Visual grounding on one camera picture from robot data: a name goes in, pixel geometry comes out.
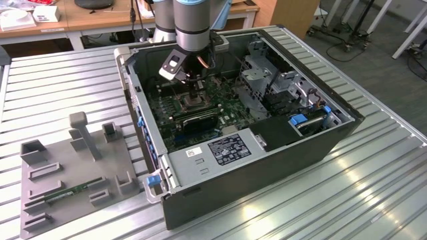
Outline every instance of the cable on floor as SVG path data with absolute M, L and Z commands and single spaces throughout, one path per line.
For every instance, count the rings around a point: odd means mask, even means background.
M 330 56 L 329 50 L 330 50 L 332 48 L 336 48 L 336 47 L 340 46 L 341 44 L 342 44 L 342 43 L 340 42 L 340 43 L 329 46 L 328 49 L 325 50 L 326 56 L 328 56 L 330 59 L 333 59 L 334 61 L 338 61 L 338 62 L 341 62 L 341 63 L 348 63 L 348 62 L 350 62 L 356 57 L 358 57 L 360 54 L 362 54 L 362 53 L 365 52 L 365 50 L 361 50 L 361 52 L 358 52 L 358 53 L 357 53 L 353 57 L 350 57 L 349 59 L 337 59 L 336 57 Z
M 420 76 L 414 70 L 412 69 L 410 67 L 410 59 L 413 59 L 413 61 L 417 63 L 417 65 L 421 67 L 421 69 L 424 70 L 424 77 Z M 405 65 L 406 65 L 406 68 L 408 70 L 413 73 L 413 75 L 416 77 L 418 77 L 424 82 L 427 82 L 427 68 L 422 66 L 422 64 L 420 63 L 420 61 L 416 59 L 416 57 L 408 52 L 408 56 L 406 56 L 406 60 L 405 60 Z

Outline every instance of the motherboard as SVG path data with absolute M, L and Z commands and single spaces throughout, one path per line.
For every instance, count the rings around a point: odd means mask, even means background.
M 234 91 L 237 78 L 210 76 L 193 83 L 154 86 L 148 105 L 169 152 L 230 134 L 254 123 Z

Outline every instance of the aluminum extrusion table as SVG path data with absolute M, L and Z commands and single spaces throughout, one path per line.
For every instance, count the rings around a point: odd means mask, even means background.
M 168 231 L 160 204 L 134 197 L 33 239 L 424 239 L 425 137 L 285 30 L 265 31 L 365 116 L 324 160 L 216 212 Z M 21 57 L 0 91 L 0 239 L 19 234 L 19 142 L 67 138 L 67 114 L 85 111 L 89 131 L 122 127 L 137 176 L 146 174 L 113 48 Z

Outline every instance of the black cable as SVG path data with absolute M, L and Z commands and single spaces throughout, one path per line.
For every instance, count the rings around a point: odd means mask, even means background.
M 333 59 L 334 61 L 338 61 L 338 62 L 341 62 L 341 63 L 348 63 L 348 62 L 352 61 L 356 57 L 358 57 L 360 54 L 362 54 L 362 53 L 365 52 L 365 50 L 362 50 L 361 52 L 358 52 L 358 53 L 357 53 L 352 58 L 349 58 L 349 59 L 345 59 L 345 60 L 337 59 L 337 58 L 334 58 L 334 57 L 330 56 L 329 50 L 330 50 L 332 48 L 337 47 L 337 46 L 341 45 L 341 44 L 342 44 L 342 43 L 340 42 L 340 43 L 332 45 L 332 46 L 325 50 L 325 54 L 326 54 L 328 57 L 329 57 L 330 59 Z
M 152 13 L 152 16 L 156 17 L 154 11 L 153 11 L 153 7 L 152 7 L 152 4 L 149 2 L 148 2 L 148 7 L 149 7 L 149 11 Z
M 90 38 L 90 39 L 98 39 L 98 38 L 102 36 L 102 34 L 104 34 L 104 33 L 101 33 L 101 34 L 100 34 L 98 36 L 96 36 L 96 37 L 94 37 L 94 36 L 86 36 L 86 37 Z
M 322 30 L 317 30 L 321 34 L 326 35 L 328 37 L 336 38 L 337 40 L 340 40 L 342 43 L 345 43 L 348 45 L 348 42 L 345 41 L 345 39 L 340 38 L 338 36 L 334 36 L 332 34 L 329 34 L 328 32 L 322 31 Z
M 322 17 L 322 12 L 321 12 L 321 0 L 318 1 L 318 9 L 320 9 L 320 17 L 321 17 L 321 27 L 326 27 L 326 24 L 325 24 L 325 18 Z
M 413 59 L 413 60 L 416 61 L 417 65 L 420 65 L 420 67 L 421 67 L 421 68 L 424 69 L 424 71 L 427 72 L 425 67 L 424 67 L 422 64 L 418 62 L 418 60 L 412 56 L 412 54 L 408 54 L 408 56 L 406 56 L 406 61 L 405 61 L 406 68 L 408 68 L 408 70 L 413 73 L 413 75 L 414 75 L 416 77 L 418 77 L 424 82 L 427 82 L 425 77 L 420 76 L 420 75 L 413 71 L 413 69 L 410 68 L 409 59 Z
M 273 85 L 273 83 L 274 83 L 274 81 L 276 81 L 276 79 L 277 79 L 277 77 L 278 77 L 278 74 L 280 74 L 280 71 L 278 71 L 278 69 L 277 69 L 277 70 L 274 71 L 274 73 L 273 73 L 273 76 L 272 76 L 272 79 L 270 79 L 270 81 L 269 81 L 269 83 L 268 83 L 268 86 L 265 87 L 264 95 L 266 94 L 268 90 L 272 88 L 272 85 Z
M 130 0 L 130 10 L 129 10 L 129 13 L 130 13 L 130 31 L 132 31 L 132 35 L 133 35 L 133 39 L 134 41 L 137 41 L 137 38 L 136 38 L 136 34 L 134 34 L 134 21 L 136 21 L 136 14 L 134 14 L 134 8 L 133 8 L 133 0 Z
M 137 2 L 137 0 L 134 0 L 134 4 L 136 4 L 137 17 L 138 17 L 138 22 L 140 22 L 141 39 L 142 39 L 142 41 L 145 41 L 145 38 L 144 38 L 142 19 L 141 19 L 141 13 L 140 13 L 140 7 L 138 7 L 138 2 Z

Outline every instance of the metal stand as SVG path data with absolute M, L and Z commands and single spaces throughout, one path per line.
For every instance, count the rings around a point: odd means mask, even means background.
M 337 2 L 340 2 L 340 1 L 336 1 L 336 2 L 334 2 L 333 6 L 332 6 L 330 12 L 333 12 L 333 11 L 336 12 L 334 7 L 337 7 L 337 6 L 336 6 Z M 352 3 L 352 6 L 350 6 L 352 9 L 349 9 L 350 12 L 354 10 L 353 8 L 356 7 L 358 1 L 354 0 L 354 2 Z M 362 48 L 365 49 L 365 48 L 368 47 L 368 44 L 369 44 L 369 34 L 368 34 L 368 33 L 362 33 L 362 34 L 361 34 L 361 33 L 360 33 L 360 27 L 361 27 L 361 24 L 362 24 L 362 22 L 364 22 L 364 20 L 365 20 L 365 18 L 366 18 L 366 15 L 368 15 L 368 12 L 369 12 L 369 10 L 370 10 L 370 8 L 372 8 L 373 2 L 374 2 L 374 0 L 369 0 L 369 1 L 368 1 L 366 6 L 365 6 L 365 8 L 364 8 L 364 10 L 362 10 L 362 13 L 361 13 L 361 15 L 360 15 L 360 17 L 358 17 L 358 20 L 357 20 L 357 23 L 356 23 L 356 26 L 354 26 L 354 28 L 353 28 L 349 36 L 348 36 L 346 41 L 342 39 L 342 37 L 341 37 L 338 34 L 334 33 L 334 31 L 329 31 L 329 30 L 326 29 L 326 26 L 322 26 L 322 27 L 310 26 L 308 35 L 312 36 L 313 33 L 314 33 L 316 31 L 318 31 L 318 32 L 326 34 L 328 36 L 332 36 L 332 37 L 340 39 L 342 42 L 345 42 L 345 51 L 346 51 L 346 52 L 349 52 L 352 46 L 353 46 L 354 43 L 356 43 L 356 40 L 361 39 L 361 40 L 364 41 Z M 329 19 L 329 21 L 328 21 L 328 19 L 325 20 L 325 25 L 328 25 L 328 24 L 330 23 L 330 20 L 332 20 L 332 19 Z

